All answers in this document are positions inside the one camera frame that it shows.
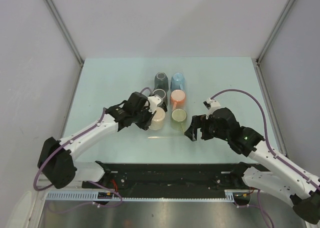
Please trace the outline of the green mug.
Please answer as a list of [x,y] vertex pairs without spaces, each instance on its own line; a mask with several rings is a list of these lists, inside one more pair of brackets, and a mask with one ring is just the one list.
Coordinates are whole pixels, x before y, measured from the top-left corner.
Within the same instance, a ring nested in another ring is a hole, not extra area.
[[184,134],[187,122],[187,112],[184,109],[175,109],[170,116],[170,125],[173,130]]

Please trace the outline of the cream beige mug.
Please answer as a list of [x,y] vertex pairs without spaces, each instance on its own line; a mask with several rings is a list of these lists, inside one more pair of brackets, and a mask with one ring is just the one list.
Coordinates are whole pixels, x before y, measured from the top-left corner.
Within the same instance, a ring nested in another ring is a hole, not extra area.
[[157,107],[155,115],[151,120],[151,124],[149,126],[150,130],[157,131],[163,128],[165,122],[166,112],[163,108]]

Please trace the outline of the orange pink mug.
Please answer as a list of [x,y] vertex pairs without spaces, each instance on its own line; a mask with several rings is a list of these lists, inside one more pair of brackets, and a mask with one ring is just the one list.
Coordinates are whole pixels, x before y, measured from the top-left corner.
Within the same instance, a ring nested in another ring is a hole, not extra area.
[[183,109],[186,102],[186,93],[183,90],[173,90],[170,95],[172,109]]

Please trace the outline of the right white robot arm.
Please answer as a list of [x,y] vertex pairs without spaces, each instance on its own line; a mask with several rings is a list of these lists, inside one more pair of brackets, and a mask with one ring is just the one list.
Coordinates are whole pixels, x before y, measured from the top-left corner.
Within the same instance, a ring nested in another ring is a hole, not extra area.
[[244,155],[270,171],[262,174],[251,165],[240,163],[232,171],[231,184],[263,190],[293,208],[303,220],[318,224],[320,220],[320,178],[289,160],[270,147],[267,139],[249,127],[240,126],[228,108],[215,110],[211,115],[195,115],[185,136],[196,141],[218,138],[226,141],[237,154]]

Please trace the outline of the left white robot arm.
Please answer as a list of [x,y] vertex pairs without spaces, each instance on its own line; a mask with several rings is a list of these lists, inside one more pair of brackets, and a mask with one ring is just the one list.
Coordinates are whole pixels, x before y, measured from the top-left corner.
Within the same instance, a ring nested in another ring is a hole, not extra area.
[[142,130],[148,130],[156,109],[163,100],[158,95],[145,96],[133,92],[127,100],[109,108],[103,108],[102,114],[93,124],[81,131],[59,140],[48,138],[42,147],[37,163],[38,172],[33,187],[37,186],[39,176],[43,174],[50,186],[61,189],[75,181],[93,181],[98,187],[109,185],[111,176],[97,162],[77,163],[76,160],[89,148],[108,135],[117,133],[135,124]]

